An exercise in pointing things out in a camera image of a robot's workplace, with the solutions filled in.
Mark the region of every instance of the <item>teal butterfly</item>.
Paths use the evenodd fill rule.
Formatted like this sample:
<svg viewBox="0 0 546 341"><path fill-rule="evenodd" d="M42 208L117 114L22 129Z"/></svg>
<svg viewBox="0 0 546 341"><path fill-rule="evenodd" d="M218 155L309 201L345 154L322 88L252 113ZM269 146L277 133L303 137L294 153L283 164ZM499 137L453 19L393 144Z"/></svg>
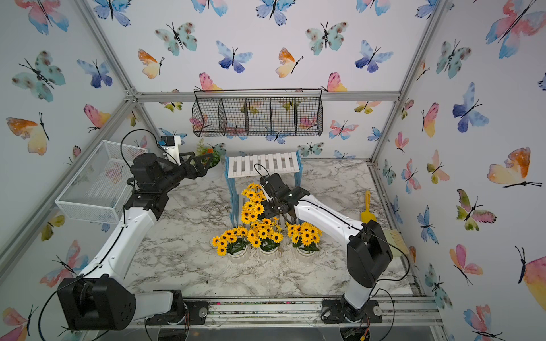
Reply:
<svg viewBox="0 0 546 341"><path fill-rule="evenodd" d="M36 57L36 62L34 63L36 68L33 68L26 58L25 61L28 66L19 65L31 70L34 74L28 72L18 73L11 78L11 83L22 89L30 89L32 96L36 98L52 102L53 94L49 90L49 87L54 89L53 84L66 84L61 69L55 65L51 65L53 58L51 58L51 55L47 51L40 52L38 57Z"/></svg>

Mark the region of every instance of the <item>blue butterfly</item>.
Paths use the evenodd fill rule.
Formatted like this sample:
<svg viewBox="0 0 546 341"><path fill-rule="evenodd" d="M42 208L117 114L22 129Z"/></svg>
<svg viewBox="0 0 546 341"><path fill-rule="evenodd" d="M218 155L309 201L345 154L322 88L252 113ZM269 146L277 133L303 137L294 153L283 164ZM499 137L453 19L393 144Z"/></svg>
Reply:
<svg viewBox="0 0 546 341"><path fill-rule="evenodd" d="M284 11L292 6L296 0L262 0L262 2L264 5L256 7L258 17L265 18L267 15L269 15L269 12L272 11L271 15L269 15L269 19L274 17L277 25L281 26L286 23L286 16L281 11Z"/></svg>
<svg viewBox="0 0 546 341"><path fill-rule="evenodd" d="M121 14L131 4L131 0L95 0L95 2L100 5L94 8L99 18L108 19L110 17L112 20L116 18L125 27L131 25L129 18Z"/></svg>
<svg viewBox="0 0 546 341"><path fill-rule="evenodd" d="M419 222L419 224L421 224L421 227L423 228L423 231L421 232L421 238L423 239L423 241L426 242L430 237L431 240L438 244L438 239L436 238L436 235L432 230L434 226L432 226L432 224L430 223L429 205L427 205L425 208L425 216L423 217L423 215L420 213L417 216L417 221Z"/></svg>
<svg viewBox="0 0 546 341"><path fill-rule="evenodd" d="M216 41L216 46L218 46L218 53L224 56L224 59L218 62L222 68L229 69L229 67L233 65L233 69L238 74L245 71L245 67L242 66L241 63L247 63L252 58L252 52L238 53L236 55L235 53L239 48L235 50L232 48L232 53L229 51L229 48L222 44L219 40Z"/></svg>
<svg viewBox="0 0 546 341"><path fill-rule="evenodd" d="M281 133L277 133L275 135L275 133L270 131L270 135L266 136L265 139L268 141L277 141L279 145L283 145L286 142L286 140L284 139L286 136L287 135L281 135Z"/></svg>
<svg viewBox="0 0 546 341"><path fill-rule="evenodd" d="M180 140L182 141L182 144L185 145L186 143L184 142L183 138L188 136L188 134L177 134L176 131L174 131L174 133L171 133L170 131L168 130L165 130L163 128L159 128L159 130L161 130L161 132L163 133L163 135L166 135L166 136L180 136ZM160 141L159 142L159 145L160 146L164 146L165 145L165 142L164 141Z"/></svg>
<svg viewBox="0 0 546 341"><path fill-rule="evenodd" d="M373 135L368 136L368 141L377 141L381 137L381 132L376 127L372 127Z"/></svg>
<svg viewBox="0 0 546 341"><path fill-rule="evenodd" d="M396 217L396 220L398 220L400 224L403 224L404 222L402 221L402 217L400 216L400 209L398 207L398 196L395 196L394 202L390 202L389 204L390 208L393 210L393 214Z"/></svg>
<svg viewBox="0 0 546 341"><path fill-rule="evenodd" d="M469 84L466 93L462 96L464 103L455 104L453 106L453 117L461 118L459 124L457 124L457 129L461 133L465 133L468 130L469 122L474 127L483 127L484 125L489 123L489 119L487 117L474 110L474 108L481 105L478 104L479 100L474 103L475 92L476 90L474 89L474 82L472 82Z"/></svg>
<svg viewBox="0 0 546 341"><path fill-rule="evenodd" d="M106 75L110 72L106 62L102 62L100 66L97 66L97 61L94 61L93 65L91 65L81 59L78 59L76 63L81 66L86 74L93 76L91 77L91 86L95 89L102 86L100 81L103 81L107 86L112 86L112 77Z"/></svg>
<svg viewBox="0 0 546 341"><path fill-rule="evenodd" d="M377 63L383 63L389 60L394 52L386 52L386 53L377 53L381 48L375 48L375 50L372 49L370 44L366 40L363 40L361 43L361 49L360 54L363 55L362 59L357 60L354 62L357 68L361 69L364 66L368 65L368 72L374 73L379 69L379 66Z"/></svg>
<svg viewBox="0 0 546 341"><path fill-rule="evenodd" d="M428 15L429 16L428 18L430 18L430 14L434 10L434 7L436 6L436 3L438 2L438 0L427 0L427 1L429 2L428 5L422 5L419 8L417 8L417 14L415 14L416 17L422 18Z"/></svg>
<svg viewBox="0 0 546 341"><path fill-rule="evenodd" d="M336 159L354 159L357 157L356 155L342 154L340 151L334 151L334 156Z"/></svg>

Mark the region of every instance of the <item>yellow brush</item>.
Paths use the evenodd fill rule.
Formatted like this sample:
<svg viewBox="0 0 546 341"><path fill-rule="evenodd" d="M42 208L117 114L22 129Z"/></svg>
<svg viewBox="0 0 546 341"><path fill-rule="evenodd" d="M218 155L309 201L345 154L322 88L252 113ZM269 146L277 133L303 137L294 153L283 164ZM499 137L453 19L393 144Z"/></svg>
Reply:
<svg viewBox="0 0 546 341"><path fill-rule="evenodd" d="M367 223L370 220L373 220L374 222L377 221L377 218L373 215L373 213L370 212L370 197L371 193L369 190L366 191L366 210L360 214L360 220L362 220L363 223Z"/></svg>

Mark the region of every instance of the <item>butterfly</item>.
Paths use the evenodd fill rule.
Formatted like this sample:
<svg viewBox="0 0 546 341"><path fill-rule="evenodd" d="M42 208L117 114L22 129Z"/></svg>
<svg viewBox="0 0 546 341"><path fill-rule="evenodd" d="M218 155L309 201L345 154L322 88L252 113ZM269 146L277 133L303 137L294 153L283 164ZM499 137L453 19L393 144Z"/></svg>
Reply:
<svg viewBox="0 0 546 341"><path fill-rule="evenodd" d="M419 184L419 181L414 177L414 175L417 173L417 169L415 169L415 172L413 171L413 161L412 159L409 159L409 162L406 164L406 169L402 170L401 178L403 180L406 180L406 192L408 194L411 194L412 187L414 190L421 189L421 185Z"/></svg>
<svg viewBox="0 0 546 341"><path fill-rule="evenodd" d="M31 8L28 13L28 20L40 33L49 34L49 25L57 25L63 31L68 30L68 19L63 14L57 12L61 6L59 1L55 0L15 0L15 4L21 8Z"/></svg>
<svg viewBox="0 0 546 341"><path fill-rule="evenodd" d="M531 159L531 149L529 147L516 149L508 155L505 165L489 166L487 178L494 183L505 184L503 188L522 185L533 185L542 187L542 182L527 182L525 178L529 172L529 163Z"/></svg>
<svg viewBox="0 0 546 341"><path fill-rule="evenodd" d="M49 136L45 132L44 122L42 122L42 113L39 113L40 128L38 124L33 121L27 121L22 118L8 117L5 120L8 121L9 130L16 136L21 136L23 139L30 139L28 141L28 152L44 155L48 150Z"/></svg>
<svg viewBox="0 0 546 341"><path fill-rule="evenodd" d="M277 141L279 145L283 145L286 142L286 140L284 139L286 135L281 135L281 133L277 133L275 135L275 133L272 131L270 131L269 134L270 135L265 137L265 139L268 141Z"/></svg>
<svg viewBox="0 0 546 341"><path fill-rule="evenodd" d="M320 155L322 153L322 146L324 146L323 142L316 143L314 145L308 143L308 146L298 146L300 154L306 158L309 155Z"/></svg>
<svg viewBox="0 0 546 341"><path fill-rule="evenodd" d="M532 0L526 8L523 8L523 0L508 0L502 8L503 13L508 15L499 19L491 25L489 33L485 37L486 44L491 44L498 39L498 43L504 38L499 58L508 58L518 52L520 35L535 35L540 29L546 26L546 11L527 11L537 0Z"/></svg>
<svg viewBox="0 0 546 341"><path fill-rule="evenodd" d="M209 75L206 73L199 74L199 81L201 82L201 87L203 88L203 91L222 90L222 88L219 88L216 84L212 82L212 79L210 79Z"/></svg>
<svg viewBox="0 0 546 341"><path fill-rule="evenodd" d="M383 167L383 176L387 178L387 183L390 185L396 179L396 173L392 170L393 166L385 159L385 166Z"/></svg>
<svg viewBox="0 0 546 341"><path fill-rule="evenodd" d="M422 70L423 72L421 72L421 74L419 75L419 77L417 77L416 81L418 81L419 78L421 78L421 76L423 76L423 75L425 74L425 72L430 71L430 68L427 68L427 67L426 67L425 61L422 61L422 62L421 62L421 65L420 65L420 68L419 68L419 69Z"/></svg>
<svg viewBox="0 0 546 341"><path fill-rule="evenodd" d="M75 272L82 270L89 264L89 257L87 255L79 256L80 251L81 248L78 244L78 241L73 241L68 248L66 262L64 262L63 264L63 262L54 260L54 262L60 262L63 266L61 268L48 272L45 276L42 277L40 283L47 284L48 287L53 288L55 284L62 281L64 278L76 277ZM73 271L70 271L68 268L65 267L65 265L71 268Z"/></svg>
<svg viewBox="0 0 546 341"><path fill-rule="evenodd" d="M275 72L278 73L279 78L284 78L294 72L296 65L303 59L303 56L296 61L290 52L283 47L281 52L278 53L278 59L281 61L282 66L278 67Z"/></svg>
<svg viewBox="0 0 546 341"><path fill-rule="evenodd" d="M354 159L357 157L356 155L342 154L340 151L334 151L334 156L336 159Z"/></svg>
<svg viewBox="0 0 546 341"><path fill-rule="evenodd" d="M68 158L70 160L70 163L68 162L63 162L63 163L66 163L67 165L72 165L72 162L74 162L76 160L76 158L81 154L81 148L78 147L78 146L74 146L72 148L72 157L71 158Z"/></svg>
<svg viewBox="0 0 546 341"><path fill-rule="evenodd" d="M229 67L233 65L233 69L238 74L245 71L245 67L242 66L241 63L248 63L248 61L252 58L252 52L235 54L239 48L235 50L232 48L232 53L229 48L222 44L219 40L216 41L216 46L218 46L218 53L224 56L224 59L218 62L222 68L229 69Z"/></svg>
<svg viewBox="0 0 546 341"><path fill-rule="evenodd" d="M178 56L180 53L180 48L184 49L184 46L191 51L195 51L197 49L197 39L190 34L195 31L191 22L183 23L176 30L174 29L173 22L171 22L171 26L169 26L168 23L165 25L170 28L171 32L167 31L166 29L159 28L155 30L155 33L159 39L165 42L165 47L167 50L173 53L173 56Z"/></svg>
<svg viewBox="0 0 546 341"><path fill-rule="evenodd" d="M230 140L233 138L233 136L239 137L239 139L242 141L245 141L248 138L246 129L244 127L239 128L233 123L228 123L227 127L225 128L225 136Z"/></svg>
<svg viewBox="0 0 546 341"><path fill-rule="evenodd" d="M34 305L32 305L31 312L29 313L28 318L25 319L14 308L6 308L4 312L2 312L4 323L7 326L16 326L16 328L6 335L1 336L0 341L25 341L27 336L31 335L28 331L28 326L31 323L32 314L34 314L36 310L38 310L38 307L34 309Z"/></svg>
<svg viewBox="0 0 546 341"><path fill-rule="evenodd" d="M455 47L453 48L453 51L451 53L449 53L449 50L451 50L451 44L447 41L443 42L442 55L440 56L440 58L438 58L438 63L436 64L437 74L442 71L448 70L447 75L449 76L449 79L451 79L455 77L457 73L461 70L461 61L465 61L468 56L472 54L472 50L469 47L461 47L460 49L457 49L457 46L459 46L460 42L460 40L458 43L456 41L454 42Z"/></svg>
<svg viewBox="0 0 546 341"><path fill-rule="evenodd" d="M161 65L163 65L164 57L161 57L161 60L158 63L157 60L150 56L146 51L138 49L138 58L142 61L142 64L146 65L146 67L142 69L142 73L148 76L149 79L154 79L157 75L161 74Z"/></svg>
<svg viewBox="0 0 546 341"><path fill-rule="evenodd" d="M364 110L364 113L365 114L369 114L369 113L372 113L373 112L373 107L376 107L378 106L379 104L381 104L382 101L380 100L376 100L376 101L358 101L357 104L358 106L356 108L354 108L354 111L355 112L360 112L360 111L363 111Z"/></svg>
<svg viewBox="0 0 546 341"><path fill-rule="evenodd" d="M417 14L415 14L417 18L424 18L427 15L427 19L430 18L430 15L434 10L434 7L436 6L438 0L427 0L427 2L429 3L428 5L422 5L417 8Z"/></svg>
<svg viewBox="0 0 546 341"><path fill-rule="evenodd" d="M218 16L224 15L228 11L228 5L224 0L192 0L193 8L199 13L203 13L205 6L212 4L212 9L218 14Z"/></svg>
<svg viewBox="0 0 546 341"><path fill-rule="evenodd" d="M473 312L470 309L467 309L465 312L463 312L465 322L468 323L472 328L474 328L476 331L472 331L473 333L478 334L474 341L492 341L491 339L499 339L502 341L505 341L504 339L501 339L498 337L500 334L491 334L491 309L486 304L485 306L476 306L476 313Z"/></svg>
<svg viewBox="0 0 546 341"><path fill-rule="evenodd" d="M544 78L542 78L542 81L538 82L538 87L542 89L542 91L546 91L546 73L544 74Z"/></svg>
<svg viewBox="0 0 546 341"><path fill-rule="evenodd" d="M338 121L332 120L332 124L330 125L330 133L328 134L331 139L335 138L336 136L340 136L342 140L347 140L351 135L349 134L349 131L354 131L357 129L358 124L350 124L347 125L347 121L343 122L343 125L341 125Z"/></svg>
<svg viewBox="0 0 546 341"><path fill-rule="evenodd" d="M459 202L461 206L457 207L457 220L465 221L465 230L476 230L479 231L479 226L477 222L480 223L494 223L497 220L497 216L493 213L486 210L477 210L476 208L482 207L483 205L478 205L478 198L476 198L476 203L474 206L470 206L470 200L468 195L462 189L458 189L459 192Z"/></svg>
<svg viewBox="0 0 546 341"><path fill-rule="evenodd" d="M411 109L411 107L413 107L413 103L415 103L415 101L413 99L407 99L406 102L404 103L404 107L402 108L402 119L406 118L406 116L408 116L408 110Z"/></svg>
<svg viewBox="0 0 546 341"><path fill-rule="evenodd" d="M474 94L476 90L474 88L474 82L468 85L468 90L462 96L463 104L453 105L453 117L460 117L460 121L457 124L457 130L461 133L465 133L468 130L468 123L474 127L483 127L489 123L489 119L483 116L481 113L474 110L476 107L483 105L478 104L479 100L474 104Z"/></svg>
<svg viewBox="0 0 546 341"><path fill-rule="evenodd" d="M438 180L442 180L442 181L449 180L449 175L447 175L446 172L441 170L440 167L443 167L443 165L440 162L440 156L438 155L438 150L435 150L434 155L432 156L432 163L426 164L426 170L429 173L432 173L431 181L434 184L437 184Z"/></svg>
<svg viewBox="0 0 546 341"><path fill-rule="evenodd" d="M451 260L455 264L454 267L459 269L459 271L465 276L467 286L469 286L469 283L472 284L472 282L468 279L468 276L466 275L467 273L477 275L483 274L483 269L480 266L477 266L474 263L466 264L466 248L463 245L457 244L455 250L449 250L449 255L451 256Z"/></svg>
<svg viewBox="0 0 546 341"><path fill-rule="evenodd" d="M178 89L174 89L171 92L178 93ZM165 109L169 109L171 112L174 112L175 109L182 110L182 102L159 102L164 105Z"/></svg>
<svg viewBox="0 0 546 341"><path fill-rule="evenodd" d="M22 89L30 89L32 96L36 98L52 102L53 94L48 86L55 89L53 84L66 84L61 69L55 65L51 65L53 58L51 58L51 55L47 51L42 51L38 54L34 63L35 69L26 58L25 61L28 66L23 64L19 65L31 70L34 74L28 72L18 73L11 78L11 83Z"/></svg>
<svg viewBox="0 0 546 341"><path fill-rule="evenodd" d="M425 208L425 215L422 215L420 212L417 215L417 221L419 224L421 224L421 238L424 242L426 242L429 237L430 240L434 241L436 244L438 244L438 238L436 238L436 235L434 234L434 231L432 230L434 226L430 223L430 210L429 205Z"/></svg>
<svg viewBox="0 0 546 341"><path fill-rule="evenodd" d="M402 141L402 132L399 131L398 132L398 137L396 138L396 140L394 140L394 145L396 146L396 149L400 149L402 151L402 154L404 154L404 149L403 148L406 146L406 144L408 144L409 141L410 141L409 137L406 137Z"/></svg>
<svg viewBox="0 0 546 341"><path fill-rule="evenodd" d="M108 65L106 62L102 62L100 66L97 66L97 61L95 60L93 62L93 65L84 62L81 59L78 59L76 61L79 66L85 71L86 74L91 75L91 86L95 89L98 89L102 86L101 81L104 82L105 85L111 86L112 85L112 77L108 76L107 73L110 72L110 69L108 69Z"/></svg>
<svg viewBox="0 0 546 341"><path fill-rule="evenodd" d="M99 18L108 19L110 17L112 20L116 18L117 22L122 26L131 25L129 18L122 14L131 4L131 0L95 0L95 2L99 6L96 6L93 10Z"/></svg>
<svg viewBox="0 0 546 341"><path fill-rule="evenodd" d="M377 53L380 49L381 47L379 49L376 47L375 50L373 50L370 44L368 44L366 40L363 40L360 49L360 54L363 55L363 57L354 62L355 66L361 69L368 65L367 70L369 73L377 71L377 69L379 69L377 63L386 62L394 54L394 52Z"/></svg>
<svg viewBox="0 0 546 341"><path fill-rule="evenodd" d="M90 104L86 104L84 106L84 113L94 125L94 127L88 128L88 133L92 132L95 129L102 128L111 116L109 112L98 111L94 106Z"/></svg>
<svg viewBox="0 0 546 341"><path fill-rule="evenodd" d="M538 304L546 310L546 281L544 280L546 278L546 257L525 264L525 249L522 247L520 251L517 246L515 248L518 250L521 260L521 274L518 284L523 280Z"/></svg>
<svg viewBox="0 0 546 341"><path fill-rule="evenodd" d="M263 5L256 7L258 18L265 18L271 12L269 19L275 18L277 25L281 26L286 23L286 16L282 12L290 8L296 0L262 0L262 2Z"/></svg>
<svg viewBox="0 0 546 341"><path fill-rule="evenodd" d="M348 24L347 22L340 22L330 27L329 30L326 30L326 28L328 27L328 22L326 22L326 25L323 25L321 23L321 26L323 31L318 28L308 28L305 31L305 34L311 40L311 42L309 43L309 47L311 48L315 56L321 54L324 44L326 44L326 48L328 48L328 45L330 45L330 48L332 50L339 50L339 48L341 47L341 43L344 40L343 36L340 33L345 32Z"/></svg>
<svg viewBox="0 0 546 341"><path fill-rule="evenodd" d="M340 74L337 72L332 72L328 77L328 86L325 88L321 85L321 88L328 92L347 91L347 88L341 83Z"/></svg>
<svg viewBox="0 0 546 341"><path fill-rule="evenodd" d="M439 107L440 106L438 103L432 103L429 112L427 112L426 115L425 111L421 110L421 114L423 115L423 127L421 127L421 133L424 130L429 137L434 136L434 133L436 132L434 125L436 124L436 116L438 115Z"/></svg>
<svg viewBox="0 0 546 341"><path fill-rule="evenodd" d="M183 133L180 133L180 134L177 134L176 133L176 130L174 131L174 133L171 133L170 131L168 130L165 130L163 128L158 128L159 130L161 130L161 133L165 136L180 136L180 141L182 142L181 145L185 145L186 142L183 140L184 137L188 136L188 134L183 134ZM164 146L165 145L165 141L160 141L159 142L159 145L160 146Z"/></svg>
<svg viewBox="0 0 546 341"><path fill-rule="evenodd" d="M66 219L64 215L60 214L49 219L48 223L41 229L41 241L48 241L53 236L53 227L60 228L64 225Z"/></svg>
<svg viewBox="0 0 546 341"><path fill-rule="evenodd" d="M362 13L368 6L375 2L376 14L382 15L390 8L390 0L357 0L357 11Z"/></svg>
<svg viewBox="0 0 546 341"><path fill-rule="evenodd" d="M402 217L400 216L400 208L398 207L398 196L395 196L394 201L389 202L389 204L390 204L390 208L393 210L393 214L396 217L396 220L400 224L403 224L404 222L402 221Z"/></svg>
<svg viewBox="0 0 546 341"><path fill-rule="evenodd" d="M453 308L453 303L451 303L449 296L440 286L440 284L443 284L443 282L440 282L439 276L436 277L436 271L434 271L432 264L429 264L429 271L425 274L425 284L426 286L432 288L432 292L434 292L434 301L436 302L436 306L438 308L445 309L446 306Z"/></svg>
<svg viewBox="0 0 546 341"><path fill-rule="evenodd" d="M372 127L372 134L368 136L368 141L377 141L381 137L381 132L376 127Z"/></svg>

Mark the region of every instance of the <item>orange butterfly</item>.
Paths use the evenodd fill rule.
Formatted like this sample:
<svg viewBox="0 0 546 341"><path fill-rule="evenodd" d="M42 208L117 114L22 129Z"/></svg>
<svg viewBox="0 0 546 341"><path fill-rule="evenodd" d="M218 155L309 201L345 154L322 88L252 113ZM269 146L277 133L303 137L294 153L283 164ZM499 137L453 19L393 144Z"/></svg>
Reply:
<svg viewBox="0 0 546 341"><path fill-rule="evenodd" d="M161 74L161 65L163 64L164 57L161 57L159 63L155 58L150 56L143 49L138 49L138 58L142 61L142 64L147 65L142 73L148 76L149 79L154 79L157 75Z"/></svg>
<svg viewBox="0 0 546 341"><path fill-rule="evenodd" d="M281 61L282 66L278 67L275 72L278 73L279 78L284 78L288 75L291 75L296 68L296 65L303 59L303 56L296 61L294 57L288 52L286 48L282 48L281 52L278 53L278 60Z"/></svg>
<svg viewBox="0 0 546 341"><path fill-rule="evenodd" d="M516 149L508 155L505 166L492 164L489 166L487 178L494 183L505 184L504 188L522 185L542 187L542 182L527 182L525 178L529 172L531 149L529 147Z"/></svg>
<svg viewBox="0 0 546 341"><path fill-rule="evenodd" d="M38 153L44 155L48 150L49 136L45 132L44 122L42 122L42 113L40 116L40 125L33 121L27 121L22 118L8 117L5 120L8 121L9 130L17 136L21 136L23 139L30 139L28 141L28 152Z"/></svg>

